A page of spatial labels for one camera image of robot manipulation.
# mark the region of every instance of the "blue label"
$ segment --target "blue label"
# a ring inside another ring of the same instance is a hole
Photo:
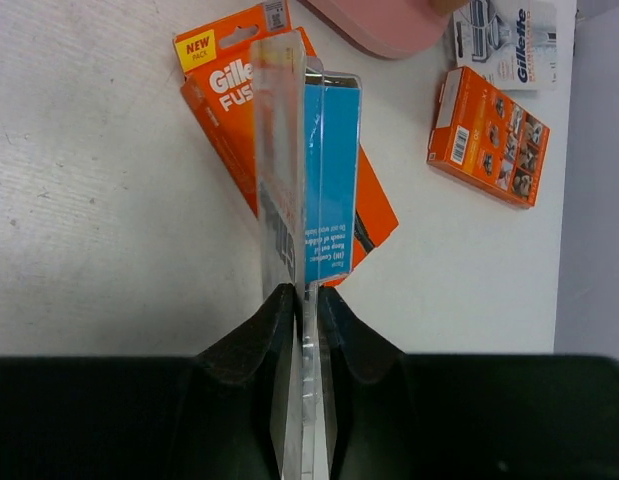
[[[305,280],[353,268],[360,89],[305,86]]]

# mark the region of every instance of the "yellow label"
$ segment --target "yellow label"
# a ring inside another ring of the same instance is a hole
[[[176,43],[176,52],[184,72],[216,59],[216,37],[213,30]]]

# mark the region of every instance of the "orange package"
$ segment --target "orange package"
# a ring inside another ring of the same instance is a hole
[[[290,30],[287,4],[277,0],[258,4],[174,39],[185,74],[182,95],[254,213],[257,213],[256,161],[249,47],[255,40]],[[316,56],[304,30],[298,30],[307,55]],[[356,198],[354,268],[398,226],[398,219],[362,147]]]
[[[469,67],[447,74],[427,162],[522,208],[536,204],[549,128]]]

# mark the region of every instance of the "pink object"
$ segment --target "pink object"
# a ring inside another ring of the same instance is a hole
[[[405,58],[431,47],[449,24],[429,0],[306,0],[371,53]]]

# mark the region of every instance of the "hang hole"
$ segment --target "hang hole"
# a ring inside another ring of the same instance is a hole
[[[258,33],[258,25],[251,25],[250,27],[242,28],[237,26],[231,35],[227,35],[220,39],[220,48],[229,48],[234,45],[238,45],[240,42],[244,42],[249,38],[255,37]]]

